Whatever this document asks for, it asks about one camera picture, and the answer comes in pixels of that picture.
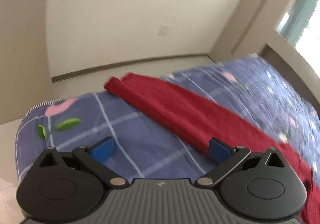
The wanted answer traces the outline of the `left blue-grey curtain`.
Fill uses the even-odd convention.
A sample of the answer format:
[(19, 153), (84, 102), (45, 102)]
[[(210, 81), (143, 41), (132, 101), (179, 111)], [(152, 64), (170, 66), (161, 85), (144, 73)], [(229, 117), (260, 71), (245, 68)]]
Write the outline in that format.
[(289, 19), (281, 30), (281, 35), (289, 44), (296, 46), (319, 0), (296, 0), (289, 14)]

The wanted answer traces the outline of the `window with white frame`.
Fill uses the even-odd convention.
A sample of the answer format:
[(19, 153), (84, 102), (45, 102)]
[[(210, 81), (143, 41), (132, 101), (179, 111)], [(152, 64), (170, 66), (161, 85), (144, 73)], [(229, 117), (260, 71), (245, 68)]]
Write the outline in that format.
[(319, 25), (315, 24), (317, 18), (319, 15), (294, 18), (286, 12), (276, 29), (311, 67), (319, 65)]

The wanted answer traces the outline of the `left beige tall wardrobe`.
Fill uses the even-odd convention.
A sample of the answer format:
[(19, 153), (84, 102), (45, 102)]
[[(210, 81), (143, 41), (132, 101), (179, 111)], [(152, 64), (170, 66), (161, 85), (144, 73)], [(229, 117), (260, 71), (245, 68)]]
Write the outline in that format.
[(241, 0), (214, 44), (214, 61), (260, 53), (295, 0)]

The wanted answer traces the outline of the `white wall socket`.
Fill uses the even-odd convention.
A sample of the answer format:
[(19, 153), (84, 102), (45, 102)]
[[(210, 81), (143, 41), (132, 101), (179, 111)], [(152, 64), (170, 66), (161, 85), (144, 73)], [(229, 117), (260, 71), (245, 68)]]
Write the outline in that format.
[(160, 25), (159, 30), (158, 30), (158, 35), (161, 37), (166, 36), (169, 31), (169, 28), (170, 28), (170, 26), (168, 26), (166, 24)]

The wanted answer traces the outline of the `beige window bench cabinet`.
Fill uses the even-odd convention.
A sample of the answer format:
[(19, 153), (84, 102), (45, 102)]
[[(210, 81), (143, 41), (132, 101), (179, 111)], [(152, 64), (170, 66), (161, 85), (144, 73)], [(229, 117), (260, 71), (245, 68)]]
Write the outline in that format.
[(306, 60), (276, 32), (265, 39), (260, 56), (271, 64), (305, 100), (319, 110), (319, 76)]

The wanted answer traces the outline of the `blue plaid floral quilt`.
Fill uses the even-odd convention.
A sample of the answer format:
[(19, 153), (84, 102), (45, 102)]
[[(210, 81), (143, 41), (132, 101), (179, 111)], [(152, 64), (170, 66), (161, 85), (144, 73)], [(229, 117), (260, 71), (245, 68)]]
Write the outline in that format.
[[(319, 117), (315, 108), (263, 58), (219, 62), (162, 76), (237, 113), (276, 141), (289, 143), (319, 181)], [(198, 178), (211, 159), (106, 91), (61, 98), (32, 107), (16, 135), (15, 162), (22, 180), (48, 146), (70, 152), (112, 137), (105, 165), (134, 178)]]

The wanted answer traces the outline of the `dark red long-sleeve sweater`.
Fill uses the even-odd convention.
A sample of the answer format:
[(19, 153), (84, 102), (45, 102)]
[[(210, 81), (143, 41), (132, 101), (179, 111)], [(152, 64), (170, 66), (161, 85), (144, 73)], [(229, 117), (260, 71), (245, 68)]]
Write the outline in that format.
[(319, 187), (313, 170), (290, 144), (278, 143), (234, 112), (158, 78), (129, 73), (122, 79), (110, 78), (104, 87), (202, 154), (208, 155), (212, 137), (255, 152), (276, 147), (306, 186), (307, 200), (300, 218), (305, 223), (319, 223)]

